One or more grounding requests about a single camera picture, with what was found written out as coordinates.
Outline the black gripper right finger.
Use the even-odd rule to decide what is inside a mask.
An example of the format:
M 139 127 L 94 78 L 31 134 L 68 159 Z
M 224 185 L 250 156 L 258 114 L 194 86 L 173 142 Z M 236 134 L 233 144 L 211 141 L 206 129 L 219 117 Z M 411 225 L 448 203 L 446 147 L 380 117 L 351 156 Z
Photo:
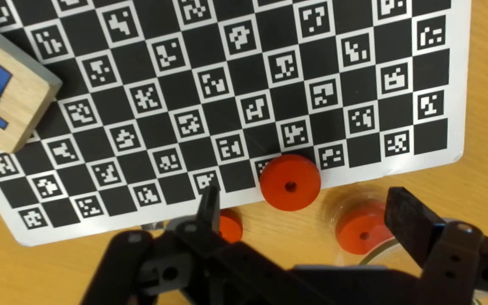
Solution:
M 421 274 L 389 268 L 411 283 L 475 283 L 480 268 L 482 230 L 461 220 L 444 220 L 417 195 L 394 186 L 387 195 L 385 224 Z

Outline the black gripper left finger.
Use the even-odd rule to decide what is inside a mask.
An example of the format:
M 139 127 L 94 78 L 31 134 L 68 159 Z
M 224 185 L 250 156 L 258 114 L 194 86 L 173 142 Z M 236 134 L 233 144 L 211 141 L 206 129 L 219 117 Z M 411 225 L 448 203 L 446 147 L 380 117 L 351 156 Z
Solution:
M 209 186 L 202 191 L 194 215 L 172 220 L 165 242 L 175 266 L 229 266 L 239 256 L 239 246 L 221 234 L 221 191 Z

